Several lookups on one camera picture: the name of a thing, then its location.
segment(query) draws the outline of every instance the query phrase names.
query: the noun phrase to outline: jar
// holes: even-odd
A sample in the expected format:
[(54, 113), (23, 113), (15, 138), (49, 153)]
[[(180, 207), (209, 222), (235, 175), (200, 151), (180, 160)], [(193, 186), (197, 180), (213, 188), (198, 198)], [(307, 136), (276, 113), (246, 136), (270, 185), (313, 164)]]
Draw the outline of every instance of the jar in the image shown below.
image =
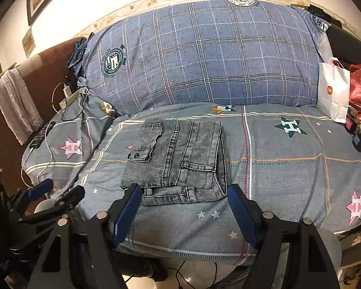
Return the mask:
[(347, 121), (345, 122), (345, 129), (348, 133), (351, 135), (354, 134), (357, 125), (358, 125), (358, 119), (357, 119), (358, 111), (355, 108), (348, 109), (347, 113)]
[(358, 152), (361, 152), (361, 124), (357, 127), (353, 135), (353, 146)]

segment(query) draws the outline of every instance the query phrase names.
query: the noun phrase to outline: white paper bag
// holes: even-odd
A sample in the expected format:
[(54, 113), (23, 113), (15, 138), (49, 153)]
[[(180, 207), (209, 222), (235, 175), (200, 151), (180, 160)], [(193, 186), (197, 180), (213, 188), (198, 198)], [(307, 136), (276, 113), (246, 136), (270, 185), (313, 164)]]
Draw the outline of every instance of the white paper bag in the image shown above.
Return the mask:
[(330, 57), (329, 63), (320, 63), (317, 108), (332, 120), (345, 123), (349, 106), (350, 71), (338, 59)]

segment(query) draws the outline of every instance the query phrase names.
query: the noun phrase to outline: brown headboard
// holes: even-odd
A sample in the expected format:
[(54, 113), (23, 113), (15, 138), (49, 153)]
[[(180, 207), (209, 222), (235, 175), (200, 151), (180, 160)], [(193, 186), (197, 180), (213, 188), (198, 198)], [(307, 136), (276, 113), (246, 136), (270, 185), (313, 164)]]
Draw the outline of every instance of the brown headboard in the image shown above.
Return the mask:
[[(66, 82), (65, 77), (70, 74), (66, 63), (74, 51), (75, 41), (79, 39), (56, 45), (16, 67), (44, 122), (48, 122), (55, 114), (51, 105), (52, 91), (59, 82)], [(63, 91), (56, 90), (54, 99), (57, 109), (63, 98)], [(34, 135), (35, 133), (31, 135), (26, 144), (20, 145), (0, 111), (0, 179), (8, 195), (12, 195), (17, 188), (26, 189), (20, 177), (21, 157)], [(24, 179), (30, 183), (25, 173)]]

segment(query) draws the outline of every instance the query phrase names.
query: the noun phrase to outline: towel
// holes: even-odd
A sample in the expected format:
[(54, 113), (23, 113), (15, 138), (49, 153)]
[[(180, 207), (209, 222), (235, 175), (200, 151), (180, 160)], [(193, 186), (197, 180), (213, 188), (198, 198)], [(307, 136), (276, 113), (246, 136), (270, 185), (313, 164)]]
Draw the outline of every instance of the towel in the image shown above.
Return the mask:
[(7, 70), (0, 78), (0, 109), (21, 145), (43, 123), (24, 79), (16, 68)]

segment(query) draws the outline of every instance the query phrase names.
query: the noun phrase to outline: black cushion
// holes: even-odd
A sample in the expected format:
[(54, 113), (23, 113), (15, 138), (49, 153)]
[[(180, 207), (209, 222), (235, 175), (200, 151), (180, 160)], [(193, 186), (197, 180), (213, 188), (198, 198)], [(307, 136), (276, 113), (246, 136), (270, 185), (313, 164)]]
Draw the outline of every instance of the black cushion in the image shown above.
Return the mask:
[(337, 57), (345, 68), (351, 64), (361, 64), (361, 41), (346, 30), (331, 25), (326, 34), (333, 56)]

